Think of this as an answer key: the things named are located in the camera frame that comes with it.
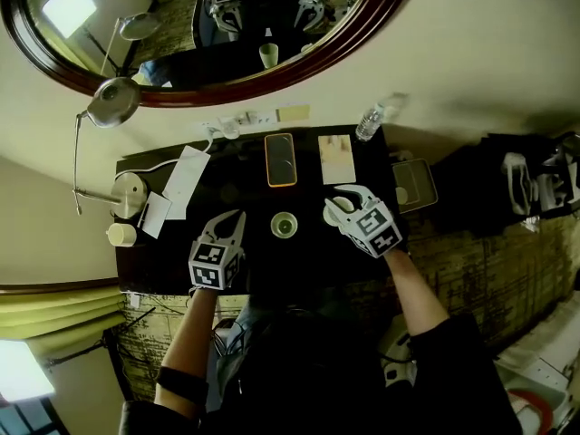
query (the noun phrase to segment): phone screen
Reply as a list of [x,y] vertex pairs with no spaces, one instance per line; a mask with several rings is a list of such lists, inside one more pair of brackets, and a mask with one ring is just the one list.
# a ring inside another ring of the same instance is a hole
[[297,182],[291,134],[266,136],[266,165],[270,187],[287,187]]

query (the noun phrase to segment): lamp base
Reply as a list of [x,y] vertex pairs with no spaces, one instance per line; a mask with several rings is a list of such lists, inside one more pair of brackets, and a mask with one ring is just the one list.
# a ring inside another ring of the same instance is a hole
[[128,172],[115,180],[111,195],[121,201],[121,203],[111,206],[115,216],[131,219],[145,208],[148,196],[147,185],[137,174]]

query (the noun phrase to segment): wooden mirror frame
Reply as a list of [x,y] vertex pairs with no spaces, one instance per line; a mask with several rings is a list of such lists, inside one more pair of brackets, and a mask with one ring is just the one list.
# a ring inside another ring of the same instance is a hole
[[[340,62],[366,43],[403,0],[359,0],[336,31],[296,61],[232,82],[196,91],[142,87],[141,105],[156,108],[219,105],[266,95],[304,81]],[[64,59],[35,27],[26,0],[0,0],[5,27],[20,51],[44,74],[77,92],[93,95],[104,78]]]

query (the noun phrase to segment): black armband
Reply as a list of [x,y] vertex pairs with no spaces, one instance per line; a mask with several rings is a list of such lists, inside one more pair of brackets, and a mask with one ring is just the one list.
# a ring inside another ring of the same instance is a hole
[[199,406],[206,404],[208,383],[199,377],[169,367],[161,367],[155,381],[165,390]]

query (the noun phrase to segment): black sleeve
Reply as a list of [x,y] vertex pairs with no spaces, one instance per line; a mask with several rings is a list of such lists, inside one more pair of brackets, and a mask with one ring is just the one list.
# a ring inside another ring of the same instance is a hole
[[433,433],[522,432],[472,315],[452,317],[411,341],[422,427]]
[[128,401],[123,405],[120,435],[176,435],[194,433],[192,420],[165,406],[148,401]]

